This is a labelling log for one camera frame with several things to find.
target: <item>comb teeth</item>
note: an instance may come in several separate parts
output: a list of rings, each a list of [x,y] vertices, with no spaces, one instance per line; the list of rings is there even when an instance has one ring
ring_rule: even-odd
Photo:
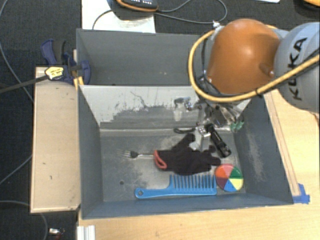
[[[138,199],[168,196],[214,196],[217,194],[217,186],[215,176],[211,175],[170,175],[167,188],[145,189],[138,187],[134,194]]]
[[[210,191],[215,188],[214,179],[210,175],[179,176],[170,175],[170,183],[177,191]]]

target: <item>black cable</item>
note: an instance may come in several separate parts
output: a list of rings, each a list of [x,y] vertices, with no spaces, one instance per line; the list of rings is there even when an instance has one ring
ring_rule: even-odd
[[[44,81],[44,80],[47,80],[47,79],[48,79],[48,76],[47,75],[43,75],[41,77],[29,80],[29,81],[25,81],[25,82],[22,82],[22,83],[18,83],[18,84],[15,84],[15,85],[0,89],[0,94],[6,93],[6,92],[9,92],[9,91],[13,91],[15,89],[19,89],[21,87],[29,86],[29,85],[32,85],[32,84],[35,84],[35,83],[38,83],[38,82],[41,82],[41,81]]]
[[[106,14],[108,14],[108,13],[110,13],[110,12],[112,12],[111,9],[106,10],[105,12],[101,13],[101,14],[95,19],[95,21],[94,21],[94,23],[93,23],[93,25],[92,25],[92,29],[91,29],[91,30],[95,30],[95,25],[96,25],[97,21],[98,21],[103,15],[106,15]]]
[[[179,5],[178,7],[170,9],[170,10],[158,10],[154,14],[155,15],[159,15],[159,16],[163,16],[163,17],[167,17],[167,18],[170,18],[170,19],[182,21],[182,22],[195,23],[195,24],[204,24],[204,25],[205,24],[213,24],[214,21],[215,22],[221,22],[227,17],[228,9],[227,9],[225,3],[222,2],[221,0],[217,0],[217,1],[223,6],[225,13],[224,13],[223,17],[221,19],[219,19],[219,20],[197,21],[197,20],[191,20],[191,19],[185,19],[185,18],[179,18],[179,17],[175,17],[175,16],[166,15],[167,13],[172,13],[172,12],[175,12],[175,11],[179,10],[180,8],[184,7],[186,4],[188,4],[191,1],[192,0],[187,0],[184,3],[182,3],[181,5]]]
[[[5,9],[6,4],[7,4],[8,1],[9,0],[5,0],[3,5],[2,5],[2,7],[1,7],[1,9],[0,9],[0,18],[2,16],[2,13],[4,12],[4,9]],[[17,76],[17,74],[15,73],[14,69],[11,67],[9,61],[7,60],[7,57],[6,57],[5,52],[4,52],[3,48],[2,48],[1,42],[0,42],[0,53],[1,53],[2,57],[3,57],[3,59],[4,59],[5,64],[7,65],[8,69],[10,70],[11,74],[14,76],[14,78],[17,80],[17,82],[21,84],[22,82],[20,81],[19,77]],[[27,94],[27,96],[29,97],[29,99],[31,100],[31,102],[33,104],[34,103],[34,99],[32,98],[31,94],[28,92],[28,90],[25,87],[23,87],[23,90]]]
[[[21,202],[21,201],[15,201],[15,200],[0,200],[0,204],[15,204],[15,205],[21,205],[21,206],[26,206],[29,208],[29,204],[27,204],[26,202]],[[48,237],[48,222],[45,218],[45,216],[42,213],[39,213],[43,223],[44,223],[44,236],[43,236],[43,240],[46,240]]]

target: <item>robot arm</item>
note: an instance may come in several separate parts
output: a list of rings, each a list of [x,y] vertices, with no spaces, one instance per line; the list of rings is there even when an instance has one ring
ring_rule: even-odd
[[[217,104],[234,104],[277,87],[293,106],[319,113],[318,22],[288,33],[251,19],[225,26],[214,39],[207,69],[209,82],[222,96],[201,89],[193,75],[194,52],[214,32],[199,38],[189,54],[188,74],[197,94]]]

